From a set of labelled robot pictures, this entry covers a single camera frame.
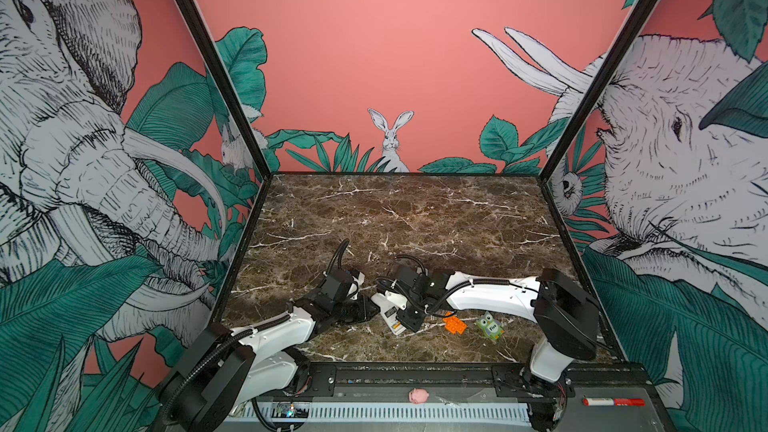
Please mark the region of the white red remote control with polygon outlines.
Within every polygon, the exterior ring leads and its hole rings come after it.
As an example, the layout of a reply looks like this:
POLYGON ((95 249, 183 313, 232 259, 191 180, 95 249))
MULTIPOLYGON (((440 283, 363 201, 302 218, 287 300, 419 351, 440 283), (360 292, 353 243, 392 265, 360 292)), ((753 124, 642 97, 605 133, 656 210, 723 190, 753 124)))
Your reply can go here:
POLYGON ((405 327, 397 318, 397 312, 400 308, 381 293, 375 293, 371 297, 371 300, 379 307, 379 315, 382 317, 389 330, 395 336, 402 335, 405 332, 405 327))

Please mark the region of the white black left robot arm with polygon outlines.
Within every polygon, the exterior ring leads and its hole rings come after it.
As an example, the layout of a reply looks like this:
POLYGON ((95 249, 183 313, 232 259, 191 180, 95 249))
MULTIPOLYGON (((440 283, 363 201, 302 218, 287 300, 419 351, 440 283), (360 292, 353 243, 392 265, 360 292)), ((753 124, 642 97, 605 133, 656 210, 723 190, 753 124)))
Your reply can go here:
POLYGON ((294 382, 305 357, 291 348, 340 325, 367 322, 379 308, 361 292, 365 275, 334 266, 287 311, 238 330, 208 325, 156 392, 151 431, 213 431, 236 405, 294 382))

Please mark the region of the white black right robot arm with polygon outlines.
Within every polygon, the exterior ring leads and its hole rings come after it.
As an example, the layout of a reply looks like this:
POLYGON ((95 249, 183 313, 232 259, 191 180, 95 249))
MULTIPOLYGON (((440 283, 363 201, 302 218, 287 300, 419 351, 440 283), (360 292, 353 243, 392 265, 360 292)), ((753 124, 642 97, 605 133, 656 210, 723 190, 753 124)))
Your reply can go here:
POLYGON ((536 324, 543 337, 525 367, 528 378, 556 383, 576 360, 596 358, 598 301, 564 273, 547 268, 538 276, 498 278, 436 269, 419 272, 405 265, 377 290, 398 309, 397 319, 418 331, 428 316, 445 318, 464 310, 516 316, 536 324))

